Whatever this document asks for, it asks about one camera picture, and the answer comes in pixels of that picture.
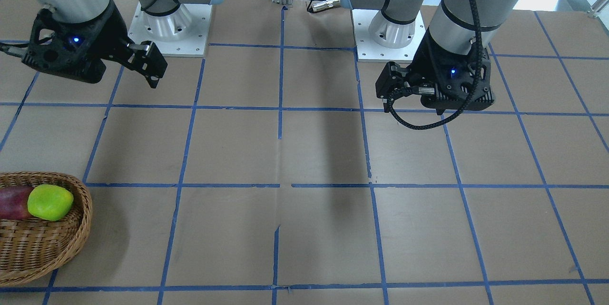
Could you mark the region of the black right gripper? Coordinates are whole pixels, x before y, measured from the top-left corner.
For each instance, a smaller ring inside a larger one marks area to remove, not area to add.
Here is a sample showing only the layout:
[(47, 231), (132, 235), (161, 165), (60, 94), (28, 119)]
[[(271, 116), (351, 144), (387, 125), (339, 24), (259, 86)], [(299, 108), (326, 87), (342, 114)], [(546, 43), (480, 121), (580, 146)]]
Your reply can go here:
[(150, 88), (156, 89), (168, 66), (156, 43), (131, 40), (113, 0), (108, 3), (102, 19), (105, 23), (98, 35), (99, 56), (143, 75)]

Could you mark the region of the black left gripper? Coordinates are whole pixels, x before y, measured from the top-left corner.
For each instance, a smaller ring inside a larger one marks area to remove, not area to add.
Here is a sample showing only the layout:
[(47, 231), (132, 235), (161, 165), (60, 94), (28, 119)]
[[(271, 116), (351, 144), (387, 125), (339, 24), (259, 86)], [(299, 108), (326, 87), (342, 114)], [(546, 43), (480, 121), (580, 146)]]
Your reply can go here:
[(390, 100), (398, 100), (410, 95), (420, 95), (424, 106), (431, 101), (429, 43), (430, 34), (424, 34), (413, 61), (407, 67), (401, 67), (393, 61), (385, 64), (375, 82), (376, 96), (382, 99), (384, 111), (389, 111)]

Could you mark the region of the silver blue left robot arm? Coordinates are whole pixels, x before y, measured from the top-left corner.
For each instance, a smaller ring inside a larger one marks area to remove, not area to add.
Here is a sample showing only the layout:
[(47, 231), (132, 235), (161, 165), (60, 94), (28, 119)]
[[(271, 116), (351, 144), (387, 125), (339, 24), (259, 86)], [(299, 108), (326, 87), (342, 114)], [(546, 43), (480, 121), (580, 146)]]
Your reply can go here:
[[(390, 49), (410, 43), (423, 0), (340, 0), (350, 10), (376, 12), (369, 32)], [(485, 110), (493, 105), (487, 47), (518, 0), (440, 0), (411, 63), (388, 62), (375, 82), (376, 96), (390, 101), (420, 96), (424, 107)]]

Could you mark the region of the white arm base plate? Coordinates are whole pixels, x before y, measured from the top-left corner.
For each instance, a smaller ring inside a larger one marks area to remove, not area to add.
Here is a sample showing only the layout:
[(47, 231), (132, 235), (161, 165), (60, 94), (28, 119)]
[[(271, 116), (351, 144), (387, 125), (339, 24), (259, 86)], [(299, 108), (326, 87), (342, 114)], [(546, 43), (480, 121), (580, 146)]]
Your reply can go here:
[(410, 63), (425, 34), (422, 13), (407, 25), (389, 22), (379, 10), (352, 10), (359, 62)]
[(136, 43), (154, 42), (165, 57), (204, 58), (212, 12), (211, 4), (181, 4), (173, 14), (157, 17), (139, 3), (128, 36)]

